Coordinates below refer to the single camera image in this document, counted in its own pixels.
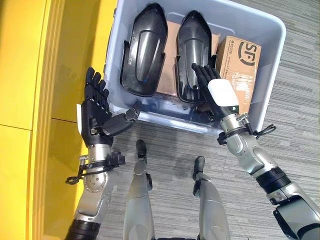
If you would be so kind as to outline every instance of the yellow wall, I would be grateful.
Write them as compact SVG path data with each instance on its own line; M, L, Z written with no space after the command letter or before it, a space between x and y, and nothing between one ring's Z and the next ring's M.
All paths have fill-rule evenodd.
M83 191L82 181L64 183L78 173L78 156L88 153L78 133L76 104L84 99L88 67L103 75L115 7L116 0L65 1L45 183L44 235L49 239L64 239Z
M82 182L64 180L77 174L78 156L86 153L76 103L88 66L103 71L115 7L116 0L0 0L2 239L66 234Z
M0 236L29 233L31 139L45 0L0 1Z

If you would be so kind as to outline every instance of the black shoe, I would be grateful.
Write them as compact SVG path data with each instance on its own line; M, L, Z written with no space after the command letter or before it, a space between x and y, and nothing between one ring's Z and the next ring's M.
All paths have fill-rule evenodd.
M205 158L203 156L198 156L194 161L194 167L193 167L193 180L196 180L197 173L203 173L204 172L204 166L205 166Z
M144 159L147 162L147 147L143 140L136 141L135 144L136 152L138 154L138 159Z

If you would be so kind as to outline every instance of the brown cardboard box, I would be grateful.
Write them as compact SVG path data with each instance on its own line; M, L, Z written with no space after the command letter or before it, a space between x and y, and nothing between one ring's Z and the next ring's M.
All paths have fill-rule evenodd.
M168 37L164 48L165 60L156 91L158 93L171 95L177 97L176 86L176 73L175 63L177 56L177 35L180 28L180 24L167 21L168 24ZM212 34L211 38L211 53L216 54L220 35Z
M216 68L230 81L239 100L239 113L247 113L255 87L261 46L227 36L219 45Z

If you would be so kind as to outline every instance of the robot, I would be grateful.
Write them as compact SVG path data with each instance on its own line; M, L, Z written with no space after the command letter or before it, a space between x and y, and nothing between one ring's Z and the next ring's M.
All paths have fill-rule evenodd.
M218 143L226 145L243 169L264 189L268 200L276 206L273 215L283 233L292 240L320 240L319 207L257 142L259 136L274 131L276 127L270 125L261 132L253 131L248 114L239 115L238 99L230 82L221 79L218 71L210 66L193 63L192 69L215 120L223 129ZM112 117L107 102L109 92L105 86L101 75L89 67L84 101L77 105L78 130L88 148L88 155L79 157L77 176L66 180L71 185L83 180L84 191L66 240L96 239L116 185L114 168L125 164L125 157L120 152L111 152L114 136L130 128L140 113L140 103L136 102L126 113ZM123 239L155 240L148 195L153 185L147 172L147 148L142 140L138 140L136 149L138 159L127 196ZM192 175L193 194L200 198L197 240L230 240L224 205L210 177L204 174L204 164L205 159L197 157Z

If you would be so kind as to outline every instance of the plastic storage bin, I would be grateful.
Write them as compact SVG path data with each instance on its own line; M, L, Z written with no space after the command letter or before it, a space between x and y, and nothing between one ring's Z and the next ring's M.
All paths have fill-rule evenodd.
M286 27L277 17L228 0L153 0L165 11L167 21L181 24L191 10L201 12L213 34L236 36L262 46L249 119L254 130L260 131L266 115L283 49ZM124 40L129 40L133 22L150 0L118 0L107 50L104 79L110 91L110 110L119 114L142 101L139 119L197 133L218 134L219 123L204 124L196 119L192 106L155 94L138 97L120 85Z

